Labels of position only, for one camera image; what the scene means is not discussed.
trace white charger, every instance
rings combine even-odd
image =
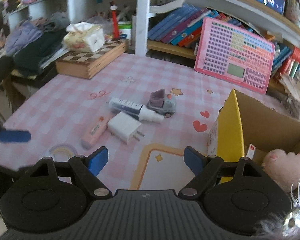
[[[120,112],[108,122],[108,129],[118,138],[129,144],[132,138],[140,141],[137,134],[144,137],[141,131],[142,123],[125,112]]]

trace pink pig toy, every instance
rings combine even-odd
[[[295,190],[300,179],[300,153],[276,149],[269,152],[263,159],[263,170],[285,192]]]

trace gray ribbed panel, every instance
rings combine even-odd
[[[111,200],[95,201],[72,226],[49,234],[8,230],[0,240],[252,240],[214,225],[195,201],[172,190],[119,190]]]

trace toy car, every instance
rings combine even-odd
[[[171,94],[165,94],[164,89],[152,92],[147,108],[157,112],[158,114],[170,117],[176,112],[176,99]]]

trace purple book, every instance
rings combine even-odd
[[[202,15],[203,13],[207,12],[208,9],[207,8],[203,8],[200,11],[196,12],[195,14],[193,14],[189,19],[187,19],[186,21],[180,23],[177,27],[175,27],[171,32],[169,32],[169,34],[167,34],[166,36],[164,36],[161,41],[163,43],[170,43],[175,37],[177,37],[179,34],[181,34],[186,28],[188,28],[188,24],[190,22],[192,22],[193,20],[197,19],[200,15]]]

